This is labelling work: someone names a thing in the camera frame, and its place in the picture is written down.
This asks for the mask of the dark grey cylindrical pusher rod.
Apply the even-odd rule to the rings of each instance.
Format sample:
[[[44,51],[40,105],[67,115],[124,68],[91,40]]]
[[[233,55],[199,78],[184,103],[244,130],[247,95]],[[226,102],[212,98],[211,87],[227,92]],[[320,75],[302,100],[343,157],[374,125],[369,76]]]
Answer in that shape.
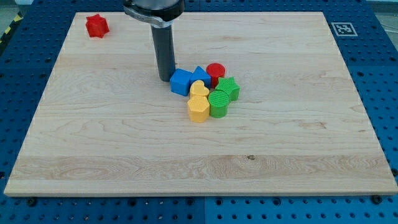
[[[175,72],[174,42],[172,26],[157,28],[152,26],[155,56],[159,71],[159,78],[169,82]]]

